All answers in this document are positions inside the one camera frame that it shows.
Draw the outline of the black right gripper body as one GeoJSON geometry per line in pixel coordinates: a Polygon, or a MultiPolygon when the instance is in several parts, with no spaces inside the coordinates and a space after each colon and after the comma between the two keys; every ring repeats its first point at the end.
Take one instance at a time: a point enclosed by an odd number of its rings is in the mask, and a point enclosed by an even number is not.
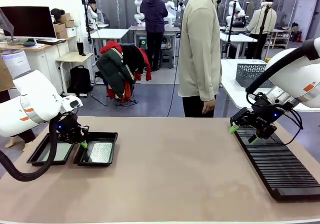
{"type": "Polygon", "coordinates": [[[257,129],[268,127],[285,113],[281,108],[271,105],[266,95],[258,95],[254,101],[249,124],[257,129]]]}

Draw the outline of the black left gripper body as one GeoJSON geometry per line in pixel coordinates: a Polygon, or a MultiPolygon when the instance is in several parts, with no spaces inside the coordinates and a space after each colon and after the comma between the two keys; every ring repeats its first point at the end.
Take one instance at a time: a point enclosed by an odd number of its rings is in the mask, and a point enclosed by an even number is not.
{"type": "Polygon", "coordinates": [[[57,125],[57,138],[58,134],[66,134],[73,137],[75,142],[75,130],[77,126],[81,126],[78,123],[78,116],[76,114],[68,114],[62,118],[57,125]]]}

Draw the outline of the person's right hand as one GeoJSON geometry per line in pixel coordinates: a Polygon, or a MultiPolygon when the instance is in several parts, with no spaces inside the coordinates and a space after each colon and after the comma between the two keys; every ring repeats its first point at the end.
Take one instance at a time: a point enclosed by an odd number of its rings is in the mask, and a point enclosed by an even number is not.
{"type": "Polygon", "coordinates": [[[203,109],[202,109],[202,114],[206,114],[206,113],[209,113],[209,112],[212,112],[215,108],[215,102],[216,100],[213,99],[213,100],[210,100],[210,101],[205,101],[203,103],[203,109]]]}

